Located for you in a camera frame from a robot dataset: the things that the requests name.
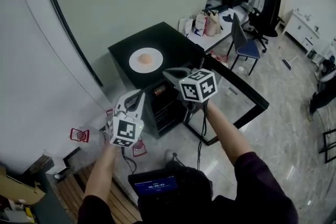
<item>black chair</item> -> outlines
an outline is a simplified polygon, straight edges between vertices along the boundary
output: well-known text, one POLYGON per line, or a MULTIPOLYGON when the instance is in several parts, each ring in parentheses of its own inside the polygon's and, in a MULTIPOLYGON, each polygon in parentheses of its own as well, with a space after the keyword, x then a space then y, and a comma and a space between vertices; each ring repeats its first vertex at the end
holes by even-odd
POLYGON ((237 14, 233 15, 233 24, 232 24, 232 28, 231 28, 231 35, 232 35, 232 43, 231 46, 229 48, 229 51, 227 52, 227 55, 229 55, 233 44, 235 45, 235 49, 236 49, 236 53, 238 54, 233 65, 231 66, 230 70, 233 69, 233 67, 235 66, 237 60, 239 59, 239 56, 244 56, 246 57, 245 61, 247 60, 247 58, 254 58, 256 59, 251 71, 248 75, 251 75, 254 67, 256 66, 256 63, 258 61, 258 59, 260 58, 260 54, 258 51, 258 47, 257 44, 254 42, 254 40, 252 39, 247 39, 243 28, 240 25, 240 21, 238 19, 237 14))
POLYGON ((278 33, 275 28, 278 23, 284 21, 278 16, 280 10, 281 0, 265 0, 264 8, 262 12, 254 8, 254 11, 251 12, 248 16, 250 25, 254 28, 250 28, 252 31, 245 31, 253 36, 253 39, 258 39, 263 46, 263 53, 267 51, 267 48, 264 44, 268 44, 267 37, 277 37, 278 33))

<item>marble floor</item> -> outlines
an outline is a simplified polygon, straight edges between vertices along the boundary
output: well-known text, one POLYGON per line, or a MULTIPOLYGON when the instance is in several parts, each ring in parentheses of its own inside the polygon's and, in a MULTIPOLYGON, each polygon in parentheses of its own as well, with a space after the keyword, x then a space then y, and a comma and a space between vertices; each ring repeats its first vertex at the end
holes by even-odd
MULTIPOLYGON (((215 52, 225 54, 231 41, 230 38, 224 40, 215 52)), ((316 66, 287 35, 281 36, 280 33, 279 37, 270 38, 267 47, 251 76, 248 76, 253 64, 251 59, 245 61, 242 58, 233 69, 270 103, 263 114, 240 130, 293 200, 300 223, 323 223, 336 205, 336 180, 332 180, 336 161, 325 164, 324 155, 318 154, 318 151, 322 147, 324 128, 335 127, 331 119, 336 116, 336 100, 319 110, 321 118, 315 113, 313 121, 309 122, 306 106, 316 91, 317 81, 313 75, 316 66), (292 70, 289 70, 281 60, 290 60, 296 55, 298 57, 291 63, 292 70)), ((229 66, 235 57, 233 50, 229 66)), ((222 85, 222 88, 219 95, 225 97, 223 94, 228 94, 227 87, 222 85)), ((168 148, 177 152, 185 165, 196 167, 199 140, 183 124, 159 140, 146 133, 142 137, 148 153, 135 159, 137 172, 162 168, 163 155, 168 148)), ((201 170, 213 182, 214 197, 236 197, 234 168, 219 143, 209 147, 203 145, 201 170)), ((129 173, 128 166, 119 156, 115 179, 136 202, 137 196, 127 181, 129 173)))

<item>shoe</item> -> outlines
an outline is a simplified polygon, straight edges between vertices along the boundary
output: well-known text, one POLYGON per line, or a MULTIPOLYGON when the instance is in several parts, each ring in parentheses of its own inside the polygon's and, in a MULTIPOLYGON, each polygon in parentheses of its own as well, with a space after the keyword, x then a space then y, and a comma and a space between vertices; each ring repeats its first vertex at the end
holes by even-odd
POLYGON ((174 152, 172 150, 166 150, 165 153, 164 153, 165 164, 171 162, 173 160, 173 157, 174 157, 174 152))
POLYGON ((308 120, 313 121, 312 114, 310 113, 310 101, 308 101, 307 112, 308 112, 308 120))

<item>glass door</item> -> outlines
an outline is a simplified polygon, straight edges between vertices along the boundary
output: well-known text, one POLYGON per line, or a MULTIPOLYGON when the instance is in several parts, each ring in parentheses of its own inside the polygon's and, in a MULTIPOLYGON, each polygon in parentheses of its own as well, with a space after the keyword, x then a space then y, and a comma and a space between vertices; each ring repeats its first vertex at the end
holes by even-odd
MULTIPOLYGON (((201 68, 215 73, 218 93, 211 97, 211 100, 238 129, 268 108, 269 103, 258 92, 211 55, 205 56, 201 68)), ((188 111, 184 120, 185 125, 199 137, 202 132, 203 116, 202 110, 195 114, 188 111)), ((203 141, 206 145, 218 141, 208 122, 203 141)))

